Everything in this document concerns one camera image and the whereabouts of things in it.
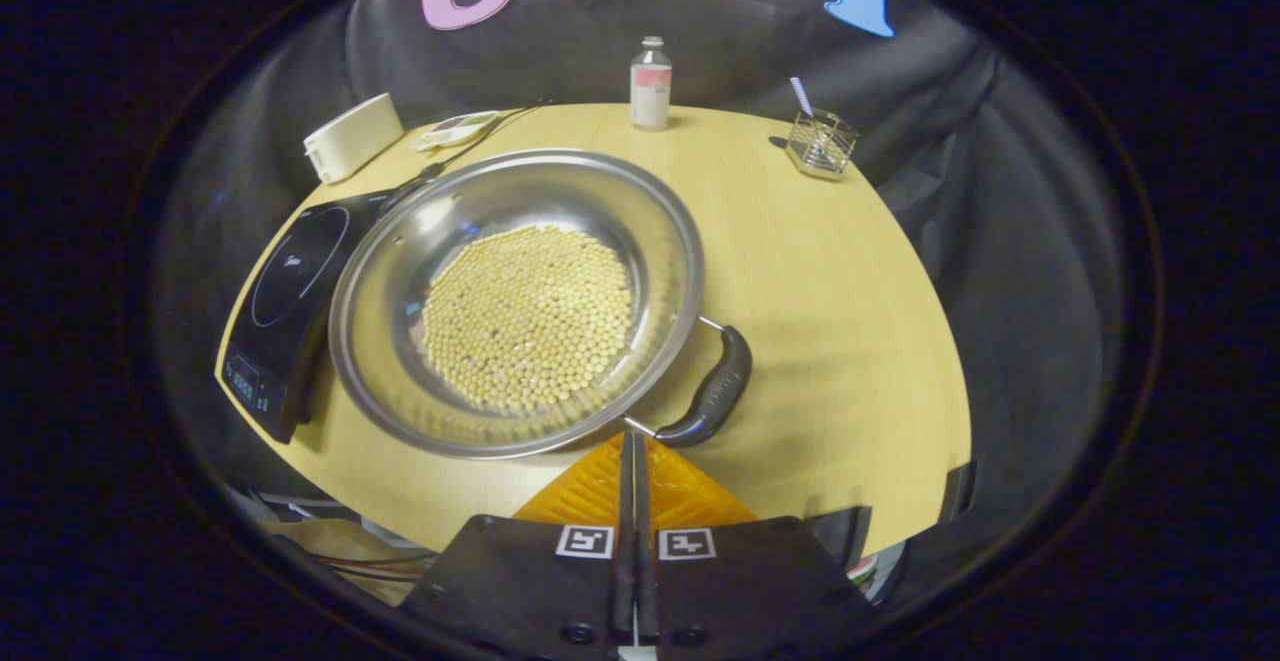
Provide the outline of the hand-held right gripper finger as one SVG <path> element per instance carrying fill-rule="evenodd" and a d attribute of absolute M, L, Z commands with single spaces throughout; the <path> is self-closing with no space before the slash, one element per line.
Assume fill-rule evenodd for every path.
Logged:
<path fill-rule="evenodd" d="M 620 520 L 556 525 L 476 515 L 401 612 L 484 658 L 614 660 L 632 635 L 639 434 L 622 437 Z"/>
<path fill-rule="evenodd" d="M 878 610 L 797 518 L 655 530 L 634 437 L 634 633 L 658 660 L 846 658 Z"/>

